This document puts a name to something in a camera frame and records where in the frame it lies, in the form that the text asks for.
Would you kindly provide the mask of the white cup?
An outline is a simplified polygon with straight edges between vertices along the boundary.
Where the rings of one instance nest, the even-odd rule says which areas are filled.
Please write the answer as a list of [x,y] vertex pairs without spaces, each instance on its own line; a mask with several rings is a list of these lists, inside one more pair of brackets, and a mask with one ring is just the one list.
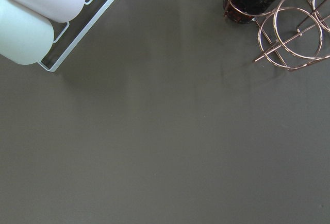
[[1,0],[1,55],[21,65],[38,63],[53,40],[48,19],[13,0]]

